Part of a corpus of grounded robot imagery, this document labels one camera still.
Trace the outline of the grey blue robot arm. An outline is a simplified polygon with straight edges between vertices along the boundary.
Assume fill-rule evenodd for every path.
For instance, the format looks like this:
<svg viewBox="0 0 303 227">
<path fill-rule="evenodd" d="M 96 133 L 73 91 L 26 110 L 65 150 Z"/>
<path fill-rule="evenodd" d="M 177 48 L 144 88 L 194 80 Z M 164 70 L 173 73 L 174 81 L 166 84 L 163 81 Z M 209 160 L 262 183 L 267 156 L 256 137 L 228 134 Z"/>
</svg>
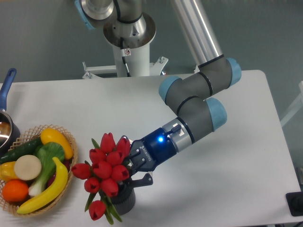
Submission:
<svg viewBox="0 0 303 227">
<path fill-rule="evenodd" d="M 161 83 L 159 95 L 176 118 L 132 143 L 126 156 L 131 168 L 124 180 L 132 188 L 151 185 L 158 165 L 224 125 L 225 108 L 213 95 L 241 79 L 239 64 L 223 55 L 202 2 L 173 0 L 171 4 L 198 71 L 186 79 L 170 76 Z M 156 28 L 140 0 L 77 0 L 75 5 L 87 28 L 103 27 L 113 47 L 117 76 L 151 75 L 150 42 Z"/>
</svg>

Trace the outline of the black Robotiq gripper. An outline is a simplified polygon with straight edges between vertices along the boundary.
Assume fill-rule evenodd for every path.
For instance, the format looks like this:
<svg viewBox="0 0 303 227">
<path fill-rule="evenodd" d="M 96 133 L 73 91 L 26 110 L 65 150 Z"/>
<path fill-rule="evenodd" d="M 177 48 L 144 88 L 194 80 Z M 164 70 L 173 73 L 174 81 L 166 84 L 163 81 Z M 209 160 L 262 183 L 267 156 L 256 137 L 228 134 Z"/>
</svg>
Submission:
<svg viewBox="0 0 303 227">
<path fill-rule="evenodd" d="M 122 138 L 132 143 L 127 136 L 124 135 Z M 153 185 L 153 177 L 150 173 L 137 180 L 133 180 L 132 176 L 137 172 L 154 171 L 157 166 L 176 154 L 177 148 L 163 128 L 158 128 L 142 139 L 133 141 L 127 158 L 132 163 L 130 176 L 122 181 L 122 185 L 130 188 Z"/>
</svg>

